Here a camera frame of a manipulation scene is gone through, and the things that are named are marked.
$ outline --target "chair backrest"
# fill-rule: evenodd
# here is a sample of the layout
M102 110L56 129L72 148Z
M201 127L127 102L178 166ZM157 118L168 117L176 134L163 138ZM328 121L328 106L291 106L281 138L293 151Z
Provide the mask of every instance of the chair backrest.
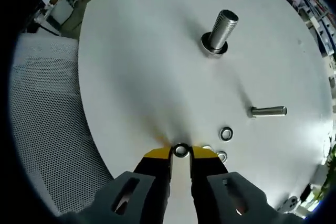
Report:
M56 215L81 211L113 179L87 125L77 55L76 40L22 34L11 72L9 113L19 158Z

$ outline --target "metal rod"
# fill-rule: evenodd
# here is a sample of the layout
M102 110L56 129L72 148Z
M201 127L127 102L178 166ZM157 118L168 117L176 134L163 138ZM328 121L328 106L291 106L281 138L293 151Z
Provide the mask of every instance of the metal rod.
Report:
M221 49L227 38L236 27L238 16L230 10L222 10L219 12L216 23L209 36L209 45L213 49Z
M286 106L270 107L270 108L251 108L251 114L254 117L259 116L285 116L287 115Z

